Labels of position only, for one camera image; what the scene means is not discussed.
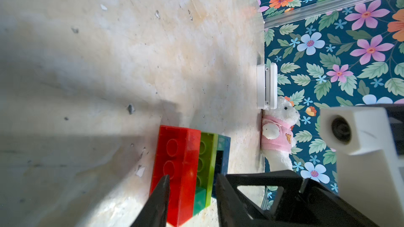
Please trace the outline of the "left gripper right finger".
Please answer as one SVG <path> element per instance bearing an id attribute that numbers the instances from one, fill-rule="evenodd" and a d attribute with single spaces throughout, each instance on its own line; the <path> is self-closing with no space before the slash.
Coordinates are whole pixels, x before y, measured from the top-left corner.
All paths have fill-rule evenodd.
<path id="1" fill-rule="evenodd" d="M 239 186 L 264 186 L 267 183 L 267 176 L 264 173 L 217 175 L 216 199 L 219 226 L 268 226 L 268 214 L 238 190 Z"/>

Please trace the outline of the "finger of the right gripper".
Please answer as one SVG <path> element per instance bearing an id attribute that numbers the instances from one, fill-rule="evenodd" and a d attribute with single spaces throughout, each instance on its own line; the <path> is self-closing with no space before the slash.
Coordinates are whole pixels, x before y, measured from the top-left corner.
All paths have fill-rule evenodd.
<path id="1" fill-rule="evenodd" d="M 277 186 L 268 227 L 374 227 L 376 224 L 325 186 L 290 170 L 264 173 Z"/>

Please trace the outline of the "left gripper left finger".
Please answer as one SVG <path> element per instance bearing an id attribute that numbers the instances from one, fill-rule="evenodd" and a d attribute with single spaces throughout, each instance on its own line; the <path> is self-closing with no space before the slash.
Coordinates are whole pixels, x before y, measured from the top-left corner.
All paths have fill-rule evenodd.
<path id="1" fill-rule="evenodd" d="M 169 175 L 163 176 L 130 227 L 165 227 L 170 195 Z"/>

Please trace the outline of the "blue lego brick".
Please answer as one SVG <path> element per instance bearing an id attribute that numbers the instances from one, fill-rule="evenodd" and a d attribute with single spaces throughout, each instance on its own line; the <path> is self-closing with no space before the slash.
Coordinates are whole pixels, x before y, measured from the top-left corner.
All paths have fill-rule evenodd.
<path id="1" fill-rule="evenodd" d="M 218 136 L 218 146 L 215 162 L 215 172 L 213 181 L 212 197 L 216 198 L 216 180 L 218 174 L 226 175 L 228 172 L 228 162 L 230 154 L 231 138 L 223 135 Z"/>

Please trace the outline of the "red lego brick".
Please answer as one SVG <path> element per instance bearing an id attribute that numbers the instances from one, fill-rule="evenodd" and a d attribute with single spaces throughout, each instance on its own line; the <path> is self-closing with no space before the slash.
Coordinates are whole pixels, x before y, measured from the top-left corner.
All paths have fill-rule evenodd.
<path id="1" fill-rule="evenodd" d="M 201 131 L 161 125 L 150 193 L 169 175 L 167 222 L 179 227 L 193 217 Z"/>

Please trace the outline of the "lime green lego brick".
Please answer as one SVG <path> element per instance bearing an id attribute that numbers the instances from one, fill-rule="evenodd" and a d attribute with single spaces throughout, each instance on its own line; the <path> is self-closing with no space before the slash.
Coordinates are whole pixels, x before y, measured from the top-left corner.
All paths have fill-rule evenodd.
<path id="1" fill-rule="evenodd" d="M 213 191 L 218 134 L 202 132 L 197 169 L 197 186 L 206 190 L 205 208 L 210 206 Z"/>

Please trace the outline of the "small green lego brick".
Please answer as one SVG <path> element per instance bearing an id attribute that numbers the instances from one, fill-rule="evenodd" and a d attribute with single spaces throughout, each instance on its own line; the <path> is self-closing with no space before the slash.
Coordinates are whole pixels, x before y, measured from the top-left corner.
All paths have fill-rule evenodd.
<path id="1" fill-rule="evenodd" d="M 193 216 L 196 216 L 202 210 L 204 210 L 205 204 L 206 204 L 206 189 L 202 187 L 196 187 Z"/>

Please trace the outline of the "white teddy bear pink shirt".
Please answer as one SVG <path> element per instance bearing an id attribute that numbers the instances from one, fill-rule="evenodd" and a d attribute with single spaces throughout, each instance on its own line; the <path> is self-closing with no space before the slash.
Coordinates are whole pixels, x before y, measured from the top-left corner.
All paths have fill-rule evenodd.
<path id="1" fill-rule="evenodd" d="M 292 128 L 299 120 L 299 112 L 283 96 L 277 98 L 276 109 L 263 111 L 260 149 L 271 172 L 292 170 L 289 155 L 297 145 Z"/>

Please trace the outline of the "white plastic box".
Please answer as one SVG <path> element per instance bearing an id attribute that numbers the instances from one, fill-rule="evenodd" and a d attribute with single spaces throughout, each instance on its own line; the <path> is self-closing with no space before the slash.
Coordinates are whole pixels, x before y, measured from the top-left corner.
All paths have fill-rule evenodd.
<path id="1" fill-rule="evenodd" d="M 257 65 L 257 107 L 262 110 L 277 108 L 278 67 L 275 63 Z"/>

